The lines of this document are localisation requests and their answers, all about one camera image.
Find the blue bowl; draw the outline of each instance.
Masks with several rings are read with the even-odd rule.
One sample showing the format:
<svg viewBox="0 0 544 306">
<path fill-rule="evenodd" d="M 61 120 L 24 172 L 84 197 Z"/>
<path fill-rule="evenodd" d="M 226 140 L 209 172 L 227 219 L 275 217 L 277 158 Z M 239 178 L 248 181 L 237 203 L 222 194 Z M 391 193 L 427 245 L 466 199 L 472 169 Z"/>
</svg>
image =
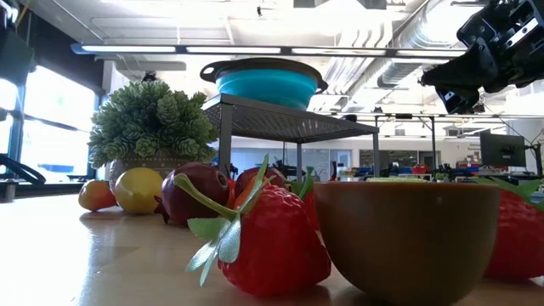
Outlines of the blue bowl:
<svg viewBox="0 0 544 306">
<path fill-rule="evenodd" d="M 201 78 L 215 82 L 221 94 L 303 111 L 308 108 L 316 90 L 323 92 L 328 86 L 321 74 L 311 66 L 294 60 L 273 58 L 211 63 L 202 68 Z"/>
</svg>

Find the brown bowl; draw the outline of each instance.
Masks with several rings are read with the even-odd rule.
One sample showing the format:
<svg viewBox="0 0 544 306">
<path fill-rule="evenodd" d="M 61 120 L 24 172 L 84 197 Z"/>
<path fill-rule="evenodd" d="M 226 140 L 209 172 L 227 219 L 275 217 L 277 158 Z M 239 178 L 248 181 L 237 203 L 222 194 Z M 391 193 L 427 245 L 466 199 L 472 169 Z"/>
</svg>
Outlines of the brown bowl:
<svg viewBox="0 0 544 306">
<path fill-rule="evenodd" d="M 481 184 L 314 185 L 332 262 L 354 286 L 394 305 L 449 305 L 484 274 L 500 191 Z"/>
</svg>

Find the wooden table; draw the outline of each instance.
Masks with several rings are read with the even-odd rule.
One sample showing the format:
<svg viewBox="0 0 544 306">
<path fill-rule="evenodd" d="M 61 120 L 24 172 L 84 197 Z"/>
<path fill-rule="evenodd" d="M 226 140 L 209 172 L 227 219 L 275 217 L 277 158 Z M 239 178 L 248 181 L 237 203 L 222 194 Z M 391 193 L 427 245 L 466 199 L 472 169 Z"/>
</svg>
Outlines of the wooden table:
<svg viewBox="0 0 544 306">
<path fill-rule="evenodd" d="M 87 213 L 73 195 L 2 204 L 0 305 L 375 305 L 335 269 L 297 297 L 258 300 L 237 291 L 217 268 L 200 288 L 199 274 L 184 268 L 202 244 L 158 215 L 131 217 L 116 208 Z M 456 306 L 542 306 L 542 285 L 482 282 Z"/>
</svg>

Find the shelf leg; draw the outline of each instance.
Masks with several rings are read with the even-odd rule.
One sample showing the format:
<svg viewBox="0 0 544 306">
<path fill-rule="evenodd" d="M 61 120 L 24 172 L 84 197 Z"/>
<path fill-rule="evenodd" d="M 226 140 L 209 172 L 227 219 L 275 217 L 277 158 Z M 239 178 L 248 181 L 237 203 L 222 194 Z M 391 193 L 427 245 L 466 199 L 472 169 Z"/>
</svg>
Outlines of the shelf leg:
<svg viewBox="0 0 544 306">
<path fill-rule="evenodd" d="M 434 117 L 431 116 L 431 140 L 433 143 L 433 177 L 436 175 L 436 134 L 434 133 Z"/>
<path fill-rule="evenodd" d="M 297 144 L 297 182 L 303 181 L 303 144 Z"/>
<path fill-rule="evenodd" d="M 372 135 L 372 148 L 374 150 L 374 177 L 380 177 L 380 146 L 378 142 L 378 134 Z"/>
<path fill-rule="evenodd" d="M 221 105 L 221 126 L 219 131 L 219 171 L 229 177 L 230 149 L 232 137 L 232 105 Z"/>
</svg>

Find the bowl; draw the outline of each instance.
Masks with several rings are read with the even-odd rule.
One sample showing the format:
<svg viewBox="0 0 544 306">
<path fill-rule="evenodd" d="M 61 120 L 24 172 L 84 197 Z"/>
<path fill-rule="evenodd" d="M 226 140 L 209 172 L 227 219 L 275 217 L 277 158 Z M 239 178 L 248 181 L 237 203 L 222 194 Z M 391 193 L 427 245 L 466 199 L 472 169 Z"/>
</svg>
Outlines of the bowl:
<svg viewBox="0 0 544 306">
<path fill-rule="evenodd" d="M 214 62 L 201 70 L 204 81 L 232 94 L 302 111 L 312 96 L 328 87 L 313 67 L 296 60 L 250 58 Z"/>
<path fill-rule="evenodd" d="M 314 185 L 332 262 L 354 286 L 393 305 L 450 305 L 490 260 L 500 191 L 482 184 Z"/>
</svg>

